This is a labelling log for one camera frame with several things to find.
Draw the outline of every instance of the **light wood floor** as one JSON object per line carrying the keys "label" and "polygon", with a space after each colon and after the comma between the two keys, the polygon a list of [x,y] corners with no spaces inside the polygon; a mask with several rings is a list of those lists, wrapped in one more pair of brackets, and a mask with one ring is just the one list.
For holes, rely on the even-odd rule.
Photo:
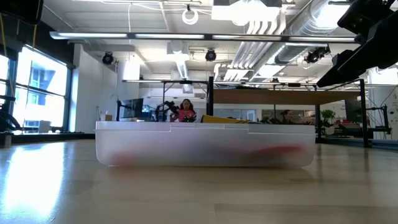
{"label": "light wood floor", "polygon": [[398,153],[322,145],[303,169],[101,165],[94,140],[0,149],[0,223],[398,223]]}

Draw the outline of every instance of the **white plastic bin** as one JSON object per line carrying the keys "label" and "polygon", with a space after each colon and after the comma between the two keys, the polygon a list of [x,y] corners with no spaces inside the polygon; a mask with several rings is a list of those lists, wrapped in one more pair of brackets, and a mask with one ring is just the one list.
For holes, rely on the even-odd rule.
{"label": "white plastic bin", "polygon": [[315,153],[304,125],[99,121],[95,135],[109,166],[303,167]]}

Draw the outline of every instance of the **green plant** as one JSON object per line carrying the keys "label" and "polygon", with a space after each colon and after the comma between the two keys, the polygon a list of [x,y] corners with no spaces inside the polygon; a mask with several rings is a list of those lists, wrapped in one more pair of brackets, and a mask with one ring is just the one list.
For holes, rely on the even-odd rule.
{"label": "green plant", "polygon": [[332,120],[336,118],[336,113],[332,110],[323,110],[321,116],[323,118],[323,125],[325,127],[330,127]]}

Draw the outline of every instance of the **pink shirt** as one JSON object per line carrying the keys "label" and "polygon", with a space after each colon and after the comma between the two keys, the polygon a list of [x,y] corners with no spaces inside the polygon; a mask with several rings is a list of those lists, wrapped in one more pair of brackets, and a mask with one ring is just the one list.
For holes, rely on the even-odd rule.
{"label": "pink shirt", "polygon": [[178,121],[179,122],[184,122],[184,118],[191,118],[193,117],[193,115],[195,115],[195,113],[192,110],[179,110],[178,111]]}

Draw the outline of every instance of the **woman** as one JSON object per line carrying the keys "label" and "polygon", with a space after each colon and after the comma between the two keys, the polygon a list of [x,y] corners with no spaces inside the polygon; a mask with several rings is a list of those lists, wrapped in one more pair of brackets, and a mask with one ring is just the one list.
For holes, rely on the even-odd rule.
{"label": "woman", "polygon": [[281,112],[281,115],[283,117],[282,124],[296,124],[292,121],[293,112],[291,110],[284,110],[283,112]]}
{"label": "woman", "polygon": [[196,112],[193,110],[193,105],[190,100],[185,99],[182,101],[180,105],[180,110],[178,114],[173,114],[171,122],[174,122],[178,119],[179,122],[184,122],[185,119],[190,119],[195,116]]}

